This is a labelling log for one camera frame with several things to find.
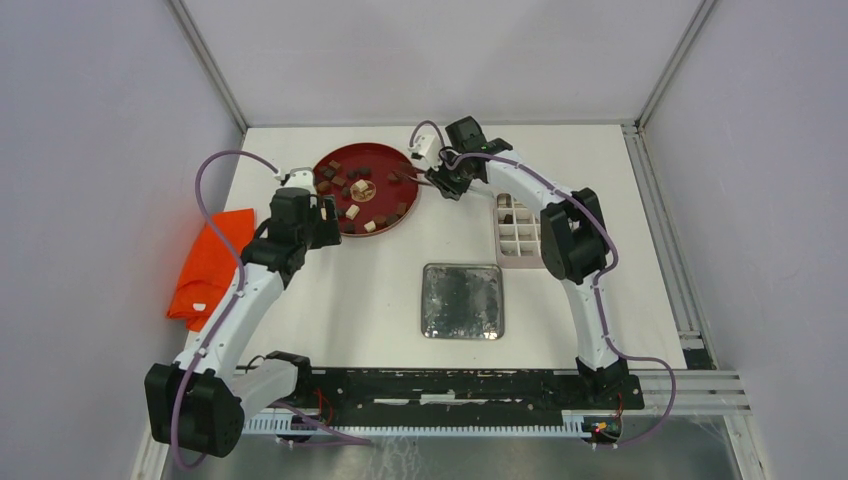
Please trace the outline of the metal serving tongs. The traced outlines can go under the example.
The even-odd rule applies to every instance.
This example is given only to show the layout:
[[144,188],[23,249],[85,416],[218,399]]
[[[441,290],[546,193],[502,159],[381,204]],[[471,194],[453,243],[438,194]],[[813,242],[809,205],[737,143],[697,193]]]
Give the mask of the metal serving tongs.
[[[433,184],[429,180],[420,178],[417,174],[410,174],[410,173],[406,173],[406,172],[401,171],[401,170],[393,170],[392,173],[398,179],[410,181],[410,182],[413,182],[413,183],[416,183],[416,184],[422,185],[422,186],[428,186],[428,187],[433,187],[433,188],[436,187],[435,184]],[[491,192],[489,190],[481,189],[481,188],[478,188],[478,187],[474,187],[474,186],[470,186],[468,188],[468,190],[466,191],[466,194],[479,195],[479,196],[489,198],[489,199],[495,199],[496,198],[496,195],[493,192]]]

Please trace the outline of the round red plate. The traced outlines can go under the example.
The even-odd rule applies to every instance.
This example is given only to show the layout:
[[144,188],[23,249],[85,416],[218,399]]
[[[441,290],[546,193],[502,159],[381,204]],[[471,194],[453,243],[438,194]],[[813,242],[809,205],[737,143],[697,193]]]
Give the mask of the round red plate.
[[400,151],[378,143],[340,147],[314,165],[316,190],[335,198],[342,235],[377,235],[411,213],[422,185],[398,179],[393,170],[423,172]]

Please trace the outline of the pink divided chocolate box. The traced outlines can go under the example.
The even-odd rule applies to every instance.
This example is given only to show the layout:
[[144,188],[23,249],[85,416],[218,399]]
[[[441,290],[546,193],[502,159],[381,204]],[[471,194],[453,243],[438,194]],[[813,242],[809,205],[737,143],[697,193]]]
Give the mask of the pink divided chocolate box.
[[540,222],[507,193],[495,195],[493,209],[497,263],[504,269],[544,269]]

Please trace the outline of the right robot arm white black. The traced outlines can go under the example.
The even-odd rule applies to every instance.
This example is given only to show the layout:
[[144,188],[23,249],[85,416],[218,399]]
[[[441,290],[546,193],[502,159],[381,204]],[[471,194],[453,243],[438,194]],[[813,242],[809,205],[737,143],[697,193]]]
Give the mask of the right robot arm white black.
[[601,278],[616,266],[618,254],[597,194],[543,176],[505,140],[487,139],[471,116],[449,124],[437,139],[442,146],[425,177],[443,197],[458,200],[480,181],[509,194],[538,220],[543,265],[564,288],[577,334],[578,396],[591,408],[606,406],[629,370],[606,318]]

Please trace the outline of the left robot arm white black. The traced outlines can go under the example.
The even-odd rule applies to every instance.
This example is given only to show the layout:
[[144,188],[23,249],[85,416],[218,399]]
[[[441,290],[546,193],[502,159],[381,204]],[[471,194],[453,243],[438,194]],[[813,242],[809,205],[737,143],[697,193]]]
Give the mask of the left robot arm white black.
[[153,365],[144,380],[151,435],[157,442],[222,458],[245,424],[281,399],[306,405],[314,381],[309,360],[273,352],[255,369],[236,372],[259,323],[281,297],[311,250],[336,246],[336,202],[303,187],[281,187],[270,216],[241,252],[233,280],[191,346],[169,365]]

